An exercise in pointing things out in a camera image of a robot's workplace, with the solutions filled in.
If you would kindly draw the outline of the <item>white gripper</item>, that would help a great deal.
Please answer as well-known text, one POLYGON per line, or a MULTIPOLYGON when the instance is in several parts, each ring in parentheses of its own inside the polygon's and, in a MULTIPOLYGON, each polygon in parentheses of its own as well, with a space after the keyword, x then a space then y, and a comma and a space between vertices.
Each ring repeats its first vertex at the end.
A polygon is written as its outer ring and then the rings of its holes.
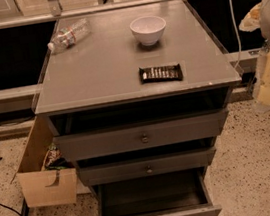
MULTIPOLYGON (((241 20, 239 29, 245 32, 253 32, 260 28, 261 4, 254 5, 253 8, 241 20)), ((264 50, 259 54, 256 67, 256 84, 253 87, 255 109, 259 112, 270 110, 270 50, 264 50)))

